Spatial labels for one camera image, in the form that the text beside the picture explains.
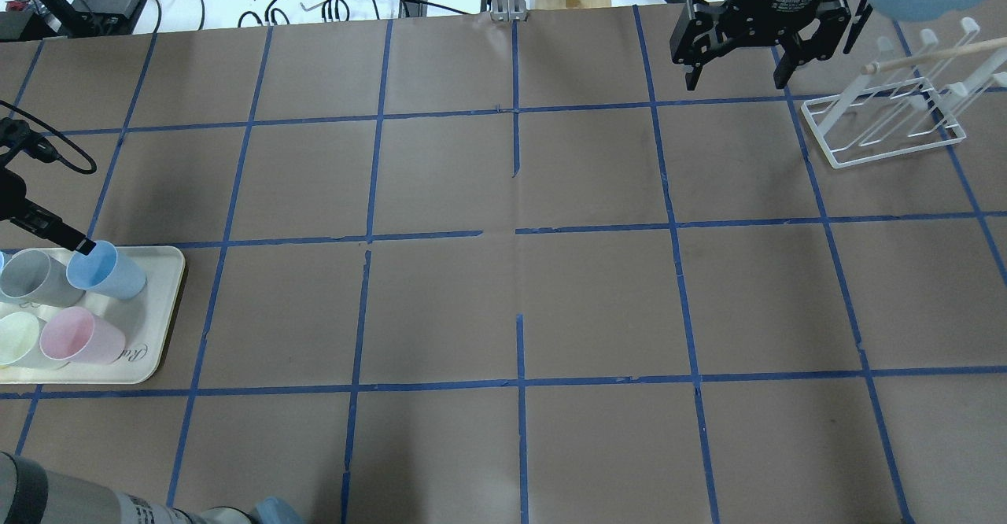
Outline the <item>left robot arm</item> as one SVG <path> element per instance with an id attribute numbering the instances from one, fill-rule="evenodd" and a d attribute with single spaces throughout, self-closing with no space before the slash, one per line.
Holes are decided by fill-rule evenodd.
<path id="1" fill-rule="evenodd" d="M 23 179 L 2 170 L 2 219 L 80 254 L 94 242 L 28 200 Z M 2 453 L 4 523 L 302 523 L 276 496 L 243 510 L 219 506 L 199 514 L 184 512 L 79 478 L 58 474 L 24 456 Z"/>

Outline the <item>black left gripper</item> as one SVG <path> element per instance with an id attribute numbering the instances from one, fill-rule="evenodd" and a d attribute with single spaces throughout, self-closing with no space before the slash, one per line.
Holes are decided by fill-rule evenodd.
<path id="1" fill-rule="evenodd" d="M 1 169 L 1 220 L 10 220 L 22 230 L 73 253 L 89 255 L 96 248 L 95 241 L 66 225 L 60 216 L 29 201 L 24 180 L 4 168 Z"/>

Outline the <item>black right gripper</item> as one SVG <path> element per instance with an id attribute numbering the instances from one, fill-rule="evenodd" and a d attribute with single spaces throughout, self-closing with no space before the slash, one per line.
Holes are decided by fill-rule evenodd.
<path id="1" fill-rule="evenodd" d="M 783 47 L 773 82 L 783 90 L 795 70 L 833 57 L 851 20 L 847 0 L 687 0 L 669 38 L 670 57 L 684 70 L 687 90 L 698 86 L 704 66 L 724 57 L 728 42 Z M 817 22 L 815 32 L 801 32 Z"/>

